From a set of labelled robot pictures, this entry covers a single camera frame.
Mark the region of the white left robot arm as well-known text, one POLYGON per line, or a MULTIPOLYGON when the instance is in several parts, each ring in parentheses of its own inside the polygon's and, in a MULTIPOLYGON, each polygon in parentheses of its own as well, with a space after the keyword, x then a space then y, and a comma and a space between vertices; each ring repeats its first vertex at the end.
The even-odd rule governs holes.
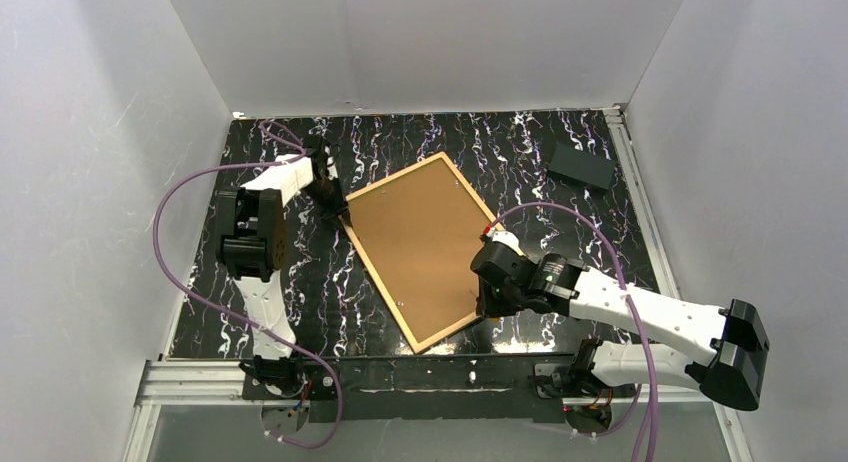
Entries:
POLYGON ((306 156, 278 158, 278 166, 218 194, 216 259, 240 291, 253 331, 253 355, 278 361, 292 355, 296 335, 283 300, 281 274, 287 244, 284 208, 306 194, 338 224, 351 222, 330 142, 306 138, 306 156))

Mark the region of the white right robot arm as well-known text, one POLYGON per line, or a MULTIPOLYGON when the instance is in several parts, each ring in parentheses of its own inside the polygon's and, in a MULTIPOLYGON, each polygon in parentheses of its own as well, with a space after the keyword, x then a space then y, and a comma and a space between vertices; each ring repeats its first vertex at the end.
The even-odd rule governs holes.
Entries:
POLYGON ((537 376, 543 397, 597 394, 625 385, 676 386, 740 411, 761 402, 770 341, 756 307, 701 305, 647 289, 621 288, 598 269, 558 254, 534 261, 509 233, 485 238, 472 259, 477 312, 498 318, 531 310, 626 330, 649 346, 584 340, 572 361, 537 376))

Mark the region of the green wooden photo frame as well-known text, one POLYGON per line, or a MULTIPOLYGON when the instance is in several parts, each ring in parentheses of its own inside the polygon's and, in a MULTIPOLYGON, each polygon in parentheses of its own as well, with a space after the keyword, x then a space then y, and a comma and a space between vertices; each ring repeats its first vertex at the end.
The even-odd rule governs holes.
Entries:
POLYGON ((344 229, 410 350, 478 321, 470 263, 492 210, 444 152, 348 195, 344 229))

